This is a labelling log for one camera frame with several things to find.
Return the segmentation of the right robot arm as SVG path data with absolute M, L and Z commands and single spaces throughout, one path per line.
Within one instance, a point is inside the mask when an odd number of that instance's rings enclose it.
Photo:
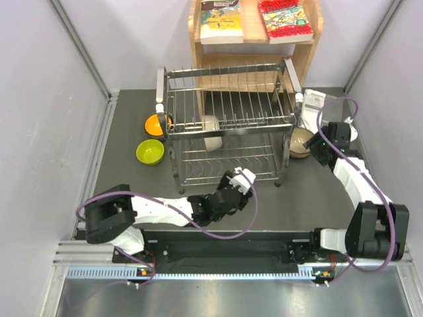
M 347 229 L 315 229 L 309 255 L 318 262 L 332 251 L 374 260 L 391 255 L 392 261 L 399 261 L 405 249 L 409 210 L 381 192 L 361 154 L 350 149 L 350 137 L 349 124 L 330 122 L 305 143 L 316 161 L 328 166 L 344 186 L 355 209 Z

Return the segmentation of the pink speckled bowl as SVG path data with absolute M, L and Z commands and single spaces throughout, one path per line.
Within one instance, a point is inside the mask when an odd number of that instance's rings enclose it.
M 290 146 L 289 146 L 289 153 L 311 153 L 309 149 L 304 147 L 304 143 L 306 143 L 310 138 L 312 138 L 314 134 L 309 131 L 308 129 L 304 129 L 301 127 L 296 127 L 291 135 L 290 139 Z

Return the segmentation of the small teal blue bowl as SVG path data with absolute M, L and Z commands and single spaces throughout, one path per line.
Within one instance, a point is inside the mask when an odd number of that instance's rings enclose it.
M 309 153 L 291 153 L 290 154 L 291 159 L 306 159 L 309 156 L 310 156 Z

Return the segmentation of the lime green bowl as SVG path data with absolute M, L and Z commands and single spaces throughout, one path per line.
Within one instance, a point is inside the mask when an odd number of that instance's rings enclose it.
M 156 139 L 147 139 L 141 142 L 135 151 L 137 160 L 149 166 L 159 164 L 164 154 L 165 146 Z

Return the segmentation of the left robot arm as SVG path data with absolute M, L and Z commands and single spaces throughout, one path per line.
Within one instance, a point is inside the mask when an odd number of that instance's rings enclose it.
M 237 167 L 224 173 L 214 193 L 178 199 L 149 197 L 120 184 L 88 199 L 76 215 L 85 222 L 89 244 L 111 243 L 134 261 L 142 262 L 148 258 L 150 247 L 138 224 L 202 229 L 243 210 L 254 196 L 255 180 L 249 169 Z

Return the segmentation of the orange bowl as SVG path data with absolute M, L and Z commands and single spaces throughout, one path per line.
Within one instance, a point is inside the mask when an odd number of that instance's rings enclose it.
M 144 123 L 144 130 L 151 137 L 160 138 L 163 136 L 163 131 L 157 114 L 153 114 L 146 119 Z

